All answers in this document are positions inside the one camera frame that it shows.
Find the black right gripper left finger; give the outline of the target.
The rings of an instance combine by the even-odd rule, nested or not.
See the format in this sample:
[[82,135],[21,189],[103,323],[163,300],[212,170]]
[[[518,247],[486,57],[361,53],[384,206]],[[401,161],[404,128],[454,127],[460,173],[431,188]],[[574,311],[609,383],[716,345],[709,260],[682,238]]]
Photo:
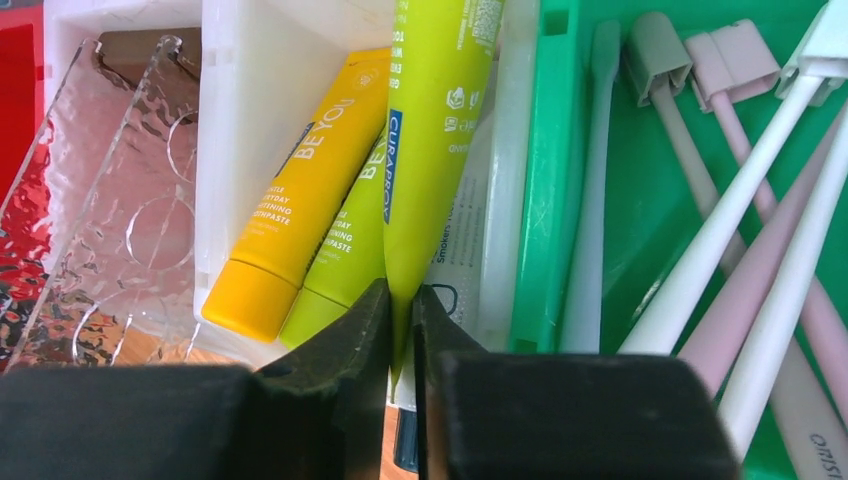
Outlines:
[[236,365],[30,367],[1,379],[5,479],[375,479],[390,295],[376,280],[287,355]]

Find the yellow toothpaste tube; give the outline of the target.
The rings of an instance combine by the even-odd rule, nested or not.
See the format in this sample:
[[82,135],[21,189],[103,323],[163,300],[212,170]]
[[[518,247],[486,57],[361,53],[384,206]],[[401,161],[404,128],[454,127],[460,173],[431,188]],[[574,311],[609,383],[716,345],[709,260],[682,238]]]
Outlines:
[[388,49],[351,53],[235,243],[201,316],[277,339],[314,256],[383,128]]

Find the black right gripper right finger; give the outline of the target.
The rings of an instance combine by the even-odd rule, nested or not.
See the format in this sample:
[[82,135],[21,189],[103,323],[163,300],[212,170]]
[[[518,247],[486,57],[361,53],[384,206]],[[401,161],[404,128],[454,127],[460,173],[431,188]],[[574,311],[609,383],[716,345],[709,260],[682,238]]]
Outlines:
[[703,383],[666,356],[483,348],[422,287],[412,307],[424,479],[737,479]]

